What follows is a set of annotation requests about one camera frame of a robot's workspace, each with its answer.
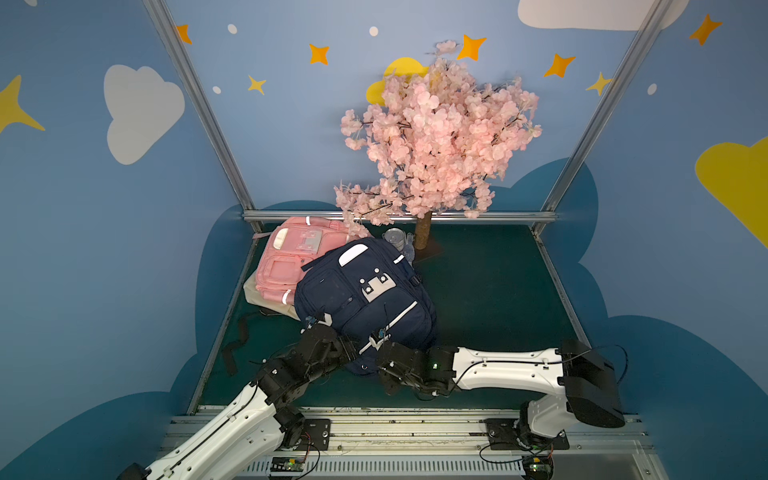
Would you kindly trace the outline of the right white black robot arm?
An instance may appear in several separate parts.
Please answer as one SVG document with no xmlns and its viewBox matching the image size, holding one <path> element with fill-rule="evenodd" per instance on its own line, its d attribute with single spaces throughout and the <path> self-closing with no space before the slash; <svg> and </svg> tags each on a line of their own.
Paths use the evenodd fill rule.
<svg viewBox="0 0 768 480">
<path fill-rule="evenodd" d="M 527 448 L 544 445 L 577 423 L 604 429 L 626 424 L 613 364 L 578 340 L 532 352 L 420 351 L 387 340 L 377 348 L 376 365 L 392 392 L 407 386 L 430 397 L 478 389 L 540 393 L 540 399 L 520 407 L 514 425 L 518 443 Z"/>
</svg>

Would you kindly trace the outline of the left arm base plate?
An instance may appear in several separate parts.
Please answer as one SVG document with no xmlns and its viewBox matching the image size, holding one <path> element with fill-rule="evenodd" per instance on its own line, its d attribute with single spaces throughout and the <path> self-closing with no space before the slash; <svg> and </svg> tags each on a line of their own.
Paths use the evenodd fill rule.
<svg viewBox="0 0 768 480">
<path fill-rule="evenodd" d="M 330 442 L 332 421 L 327 418 L 305 419 L 290 427 L 284 434 L 283 450 L 301 450 L 314 446 L 319 451 L 327 451 Z"/>
</svg>

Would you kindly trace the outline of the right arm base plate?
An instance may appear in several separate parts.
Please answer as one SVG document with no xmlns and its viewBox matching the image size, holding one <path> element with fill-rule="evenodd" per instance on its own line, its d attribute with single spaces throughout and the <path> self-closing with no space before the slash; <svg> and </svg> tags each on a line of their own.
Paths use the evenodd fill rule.
<svg viewBox="0 0 768 480">
<path fill-rule="evenodd" d="M 489 418 L 484 421 L 486 436 L 492 451 L 549 452 L 569 450 L 570 443 L 564 432 L 555 437 L 543 437 L 519 426 L 513 418 Z"/>
</svg>

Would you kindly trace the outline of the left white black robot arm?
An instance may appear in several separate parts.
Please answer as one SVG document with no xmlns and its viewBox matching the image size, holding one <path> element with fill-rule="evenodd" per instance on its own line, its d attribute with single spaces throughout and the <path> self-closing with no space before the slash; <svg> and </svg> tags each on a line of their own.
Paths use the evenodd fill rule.
<svg viewBox="0 0 768 480">
<path fill-rule="evenodd" d="M 287 352 L 264 362 L 218 415 L 167 455 L 129 465 L 120 479 L 233 479 L 255 459 L 299 441 L 305 417 L 293 405 L 313 381 L 358 357 L 330 326 L 309 327 Z"/>
</svg>

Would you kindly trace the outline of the navy blue backpack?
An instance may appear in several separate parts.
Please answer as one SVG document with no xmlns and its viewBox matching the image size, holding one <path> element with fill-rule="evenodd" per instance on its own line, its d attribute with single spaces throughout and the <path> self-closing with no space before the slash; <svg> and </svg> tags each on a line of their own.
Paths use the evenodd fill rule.
<svg viewBox="0 0 768 480">
<path fill-rule="evenodd" d="M 351 241 L 302 267 L 294 294 L 299 320 L 324 323 L 354 342 L 357 376 L 377 372 L 379 343 L 427 350 L 437 340 L 437 312 L 419 275 L 391 243 Z"/>
</svg>

